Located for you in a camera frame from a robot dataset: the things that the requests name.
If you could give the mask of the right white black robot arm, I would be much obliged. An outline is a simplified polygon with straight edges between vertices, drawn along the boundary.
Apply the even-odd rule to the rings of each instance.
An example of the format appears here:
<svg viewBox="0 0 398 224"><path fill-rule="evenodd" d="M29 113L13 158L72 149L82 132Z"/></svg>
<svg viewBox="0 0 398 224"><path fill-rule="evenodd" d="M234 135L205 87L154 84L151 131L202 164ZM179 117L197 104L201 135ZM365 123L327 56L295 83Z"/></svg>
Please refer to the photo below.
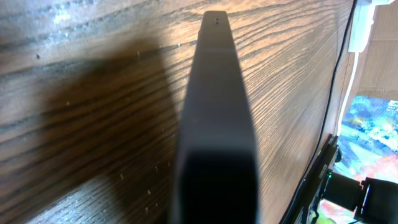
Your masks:
<svg viewBox="0 0 398 224"><path fill-rule="evenodd" d="M397 224L397 184L367 177L357 181L331 173L323 199L354 212L363 223Z"/></svg>

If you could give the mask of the Samsung Galaxy smartphone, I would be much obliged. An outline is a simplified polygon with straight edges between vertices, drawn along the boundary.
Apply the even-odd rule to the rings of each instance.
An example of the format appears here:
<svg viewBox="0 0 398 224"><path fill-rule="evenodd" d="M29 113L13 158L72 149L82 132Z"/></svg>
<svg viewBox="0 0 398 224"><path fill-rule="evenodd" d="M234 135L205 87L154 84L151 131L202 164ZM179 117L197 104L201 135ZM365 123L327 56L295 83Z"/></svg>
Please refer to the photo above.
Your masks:
<svg viewBox="0 0 398 224"><path fill-rule="evenodd" d="M227 13L207 11L180 118L170 223L255 223L254 127Z"/></svg>

